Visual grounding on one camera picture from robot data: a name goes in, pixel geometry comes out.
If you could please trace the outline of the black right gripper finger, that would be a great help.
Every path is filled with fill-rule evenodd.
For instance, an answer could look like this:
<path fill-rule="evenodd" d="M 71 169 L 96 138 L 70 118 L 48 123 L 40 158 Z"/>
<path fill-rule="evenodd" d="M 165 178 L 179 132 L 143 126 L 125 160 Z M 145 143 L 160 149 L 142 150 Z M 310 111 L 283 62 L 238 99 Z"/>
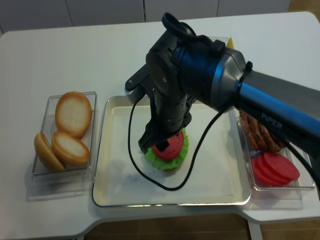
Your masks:
<path fill-rule="evenodd" d="M 169 146 L 169 142 L 167 140 L 162 141 L 156 145 L 156 148 L 160 152 L 164 152 L 166 148 Z"/>

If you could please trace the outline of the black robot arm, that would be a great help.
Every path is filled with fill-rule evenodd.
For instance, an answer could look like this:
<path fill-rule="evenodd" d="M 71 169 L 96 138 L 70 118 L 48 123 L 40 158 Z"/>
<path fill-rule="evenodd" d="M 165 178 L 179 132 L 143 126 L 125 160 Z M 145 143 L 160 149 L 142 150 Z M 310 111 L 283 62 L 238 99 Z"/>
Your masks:
<path fill-rule="evenodd" d="M 146 55 L 153 81 L 151 120 L 138 145 L 143 152 L 186 125 L 190 96 L 216 111 L 246 112 L 283 141 L 320 158 L 320 93 L 252 69 L 241 52 L 196 35 L 166 13 L 166 32 Z"/>

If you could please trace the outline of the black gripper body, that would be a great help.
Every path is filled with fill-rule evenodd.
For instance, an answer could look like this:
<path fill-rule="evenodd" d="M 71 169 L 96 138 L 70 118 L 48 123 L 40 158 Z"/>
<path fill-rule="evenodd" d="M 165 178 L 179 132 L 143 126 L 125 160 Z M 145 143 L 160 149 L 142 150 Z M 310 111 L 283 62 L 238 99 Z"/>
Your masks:
<path fill-rule="evenodd" d="M 151 119 L 138 141 L 141 151 L 145 154 L 149 148 L 157 147 L 158 143 L 178 136 L 191 122 L 192 104 L 193 97 L 188 94 L 170 98 L 155 88 L 150 99 Z"/>

